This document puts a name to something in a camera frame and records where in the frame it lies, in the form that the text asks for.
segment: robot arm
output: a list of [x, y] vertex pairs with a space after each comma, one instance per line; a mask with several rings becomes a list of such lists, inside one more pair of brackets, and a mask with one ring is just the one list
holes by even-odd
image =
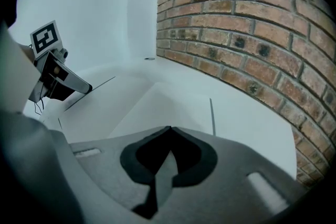
[[87, 94], [92, 90], [89, 83], [65, 66], [68, 51], [63, 48], [55, 21], [31, 33], [30, 38], [36, 59], [34, 66], [41, 73], [41, 77], [29, 100], [37, 103], [43, 97], [49, 97], [63, 101], [74, 91]]

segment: white floor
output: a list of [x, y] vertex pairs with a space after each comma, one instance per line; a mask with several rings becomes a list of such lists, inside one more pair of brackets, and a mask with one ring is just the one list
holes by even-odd
[[160, 57], [111, 64], [78, 75], [93, 88], [114, 78], [85, 97], [74, 93], [64, 102], [48, 102], [40, 120], [50, 129], [63, 131], [69, 143], [174, 125], [241, 142], [296, 177], [290, 125], [217, 79]]

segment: white wall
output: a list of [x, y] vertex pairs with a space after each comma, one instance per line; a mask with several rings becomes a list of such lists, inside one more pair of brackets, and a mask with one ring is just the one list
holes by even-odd
[[[17, 20], [9, 29], [29, 45], [29, 34], [56, 20], [66, 65], [74, 72], [133, 57], [155, 55], [157, 0], [18, 0]], [[34, 104], [24, 113], [38, 116]]]

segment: brick wall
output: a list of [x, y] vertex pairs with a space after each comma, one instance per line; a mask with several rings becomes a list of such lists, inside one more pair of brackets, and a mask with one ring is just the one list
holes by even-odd
[[336, 145], [336, 28], [324, 0], [158, 0], [157, 55], [236, 87], [286, 119], [297, 180]]

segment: white panel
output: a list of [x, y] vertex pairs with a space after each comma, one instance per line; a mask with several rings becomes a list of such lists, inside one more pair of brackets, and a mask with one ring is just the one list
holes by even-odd
[[165, 125], [213, 134], [209, 97], [156, 83], [109, 137]]
[[158, 0], [128, 0], [127, 26], [131, 57], [155, 57]]
[[145, 79], [116, 77], [92, 91], [59, 118], [67, 141], [107, 138], [151, 86]]
[[290, 125], [247, 95], [212, 98], [216, 136], [243, 143], [296, 177], [296, 154]]

